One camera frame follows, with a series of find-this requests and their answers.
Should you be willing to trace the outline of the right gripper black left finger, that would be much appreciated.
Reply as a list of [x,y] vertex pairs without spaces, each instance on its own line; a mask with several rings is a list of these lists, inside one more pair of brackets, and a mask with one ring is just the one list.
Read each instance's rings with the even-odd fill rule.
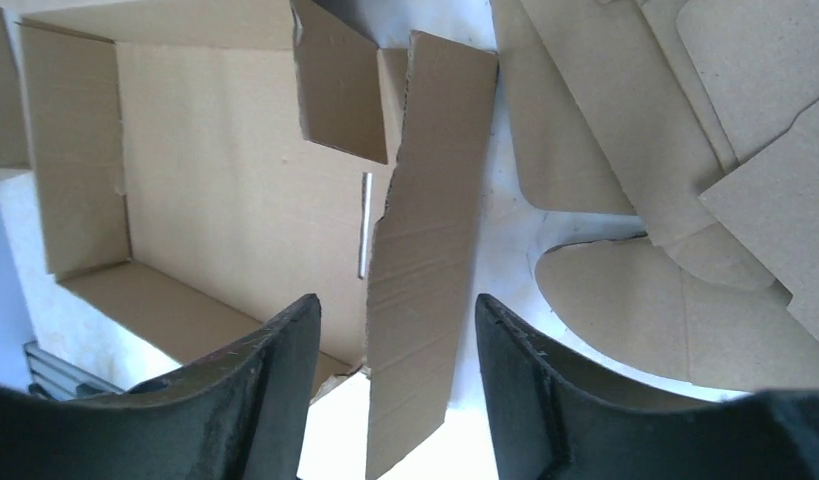
[[44,400],[0,386],[0,479],[293,479],[321,305],[121,394]]

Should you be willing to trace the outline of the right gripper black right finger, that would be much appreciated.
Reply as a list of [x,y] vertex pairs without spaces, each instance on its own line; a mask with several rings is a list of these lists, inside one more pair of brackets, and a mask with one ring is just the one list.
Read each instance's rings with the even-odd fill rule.
[[503,479],[819,479],[819,390],[715,403],[658,390],[489,294],[476,300],[475,327]]

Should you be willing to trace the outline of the brown cardboard box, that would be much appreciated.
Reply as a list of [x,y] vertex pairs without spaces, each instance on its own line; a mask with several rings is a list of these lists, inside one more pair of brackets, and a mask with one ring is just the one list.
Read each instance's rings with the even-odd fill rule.
[[293,479],[404,467],[444,423],[472,312],[498,77],[421,30],[385,49],[313,1],[0,1],[0,177],[29,173],[45,271],[179,369],[321,305]]

